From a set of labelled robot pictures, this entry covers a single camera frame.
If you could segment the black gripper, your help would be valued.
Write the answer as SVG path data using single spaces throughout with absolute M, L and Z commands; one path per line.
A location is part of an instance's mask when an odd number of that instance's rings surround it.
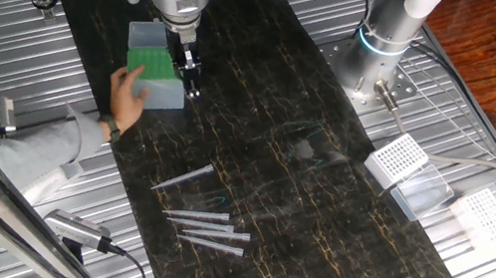
M 201 61 L 198 46 L 195 41 L 184 43 L 180 40 L 176 46 L 174 63 L 180 73 L 180 77 L 186 83 L 186 93 L 194 100 L 201 96 L 198 88 Z

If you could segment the person's bare hand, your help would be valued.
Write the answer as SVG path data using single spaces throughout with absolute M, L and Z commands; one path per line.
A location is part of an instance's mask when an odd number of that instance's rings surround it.
M 127 67 L 115 70 L 110 76 L 111 84 L 111 115 L 117 128 L 123 134 L 139 120 L 143 104 L 149 95 L 148 89 L 142 89 L 138 94 L 133 92 L 135 79 L 144 71 L 144 66 L 136 67 L 131 72 Z

